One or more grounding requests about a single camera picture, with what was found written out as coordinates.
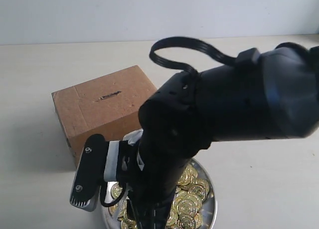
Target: white table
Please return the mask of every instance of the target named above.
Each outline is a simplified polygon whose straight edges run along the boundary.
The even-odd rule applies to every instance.
[[[319,36],[210,39],[226,54]],[[103,229],[101,211],[70,206],[74,177],[51,92],[139,65],[159,87],[174,70],[152,63],[153,42],[0,46],[0,228]],[[183,49],[162,55],[199,70],[218,64]],[[218,200],[216,229],[315,229],[319,225],[319,131],[307,139],[220,142],[196,159]]]

